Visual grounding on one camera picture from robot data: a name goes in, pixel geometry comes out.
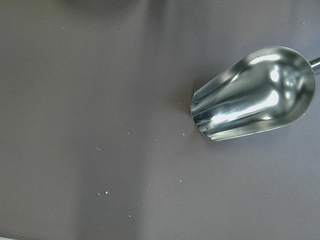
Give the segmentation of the metal scoop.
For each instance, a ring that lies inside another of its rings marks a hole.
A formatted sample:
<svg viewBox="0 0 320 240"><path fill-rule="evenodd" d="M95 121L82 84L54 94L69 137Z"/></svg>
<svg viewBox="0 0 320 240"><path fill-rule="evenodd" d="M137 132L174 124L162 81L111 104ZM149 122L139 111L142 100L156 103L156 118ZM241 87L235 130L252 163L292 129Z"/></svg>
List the metal scoop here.
<svg viewBox="0 0 320 240"><path fill-rule="evenodd" d="M304 116L315 92L320 60L284 46L259 49L194 92L190 114L214 141L287 126Z"/></svg>

